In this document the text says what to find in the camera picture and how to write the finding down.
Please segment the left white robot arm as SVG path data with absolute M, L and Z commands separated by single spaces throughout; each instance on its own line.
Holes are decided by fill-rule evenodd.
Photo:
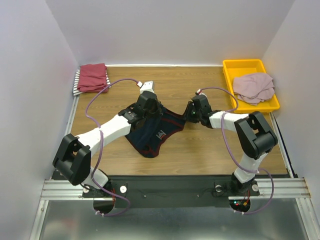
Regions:
M 52 165 L 73 186 L 80 184 L 94 188 L 100 197 L 111 193 L 111 184 L 106 174 L 98 167 L 91 167 L 91 158 L 99 153 L 102 158 L 103 148 L 114 140 L 141 129 L 148 120 L 158 118 L 162 113 L 157 95 L 150 91 L 142 92 L 137 101 L 121 110 L 104 124 L 79 134 L 65 135 L 58 147 Z

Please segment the navy basketball jersey 23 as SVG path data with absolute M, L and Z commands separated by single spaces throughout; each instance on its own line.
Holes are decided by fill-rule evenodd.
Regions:
M 155 158 L 159 155 L 161 145 L 173 134 L 184 129 L 184 117 L 163 105 L 162 115 L 148 119 L 144 125 L 125 138 L 133 148 L 145 158 Z

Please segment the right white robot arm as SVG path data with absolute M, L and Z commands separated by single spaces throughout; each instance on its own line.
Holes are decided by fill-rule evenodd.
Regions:
M 233 162 L 237 165 L 231 175 L 230 189 L 235 195 L 242 195 L 253 183 L 260 171 L 260 164 L 267 154 L 278 144 L 278 138 L 259 111 L 253 113 L 230 113 L 211 109 L 208 98 L 199 94 L 187 104 L 183 117 L 191 123 L 201 123 L 209 129 L 221 129 L 223 141 Z M 240 162 L 229 147 L 225 131 L 238 136 L 243 155 Z

